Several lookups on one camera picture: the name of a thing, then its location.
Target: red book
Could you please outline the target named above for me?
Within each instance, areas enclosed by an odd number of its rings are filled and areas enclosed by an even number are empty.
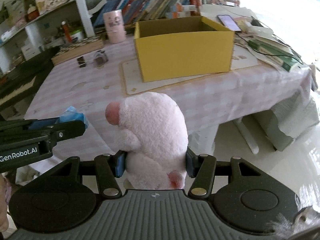
[[[129,0],[129,1],[127,2],[127,4],[124,6],[124,8],[122,9],[122,17],[124,17],[124,14],[125,14],[126,11],[130,8],[130,6],[131,6],[131,4],[132,4],[133,1],[134,1],[134,0]]]
[[[191,15],[192,16],[200,15],[200,13],[199,13],[199,0],[190,0],[190,4],[191,5],[195,5],[197,7],[197,11],[196,12],[191,12]]]
[[[144,0],[140,5],[138,5],[136,11],[134,12],[134,14],[132,15],[132,17],[130,18],[130,20],[128,21],[129,23],[131,23],[133,21],[133,19],[135,19],[139,13],[141,12],[142,7],[144,6],[144,4],[149,1],[149,0]]]

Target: yellow cardboard box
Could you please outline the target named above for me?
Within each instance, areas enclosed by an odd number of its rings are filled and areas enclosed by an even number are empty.
[[[203,16],[137,22],[143,81],[228,72],[233,39],[233,31]]]

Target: white table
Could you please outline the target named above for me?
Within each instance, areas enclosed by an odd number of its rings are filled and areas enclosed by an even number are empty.
[[[104,68],[97,69],[92,65],[79,68],[76,59],[69,60],[54,67],[36,94],[25,119],[60,116],[69,106],[74,106],[91,123],[83,136],[58,143],[54,148],[55,158],[33,164],[36,170],[45,171],[59,159],[70,156],[91,160],[117,150],[112,147],[117,127],[105,120],[105,108],[110,102],[127,96],[120,63],[136,58],[133,37],[128,36],[119,44],[107,44],[105,51],[109,62]],[[92,54],[86,54],[84,58],[90,59]],[[297,90],[308,97],[309,70],[286,73],[258,65],[153,91],[165,93],[177,102],[189,134],[211,129],[213,141],[219,124],[270,109]]]

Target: pink cup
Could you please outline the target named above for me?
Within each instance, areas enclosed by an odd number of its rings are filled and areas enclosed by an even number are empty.
[[[120,43],[126,38],[121,10],[111,11],[103,14],[109,41],[113,44]]]

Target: black cable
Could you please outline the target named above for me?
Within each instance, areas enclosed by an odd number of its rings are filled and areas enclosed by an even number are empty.
[[[238,33],[235,33],[235,34],[236,34],[239,38],[243,39],[246,43],[249,44],[249,42],[248,42],[247,40],[245,40],[244,38],[240,37]],[[284,54],[281,54],[281,55],[266,54],[266,53],[262,53],[262,52],[256,50],[255,48],[252,48],[251,46],[250,46],[250,48],[253,49],[255,52],[257,52],[257,53],[259,53],[259,54],[262,54],[262,55],[265,55],[265,56],[272,56],[272,57],[279,57],[279,56],[281,56],[281,57],[290,57],[290,58],[295,59],[296,61],[298,61],[300,64],[303,65],[303,62],[300,62],[299,60],[297,60],[297,59],[296,59],[295,57],[293,57],[293,56],[284,55]]]

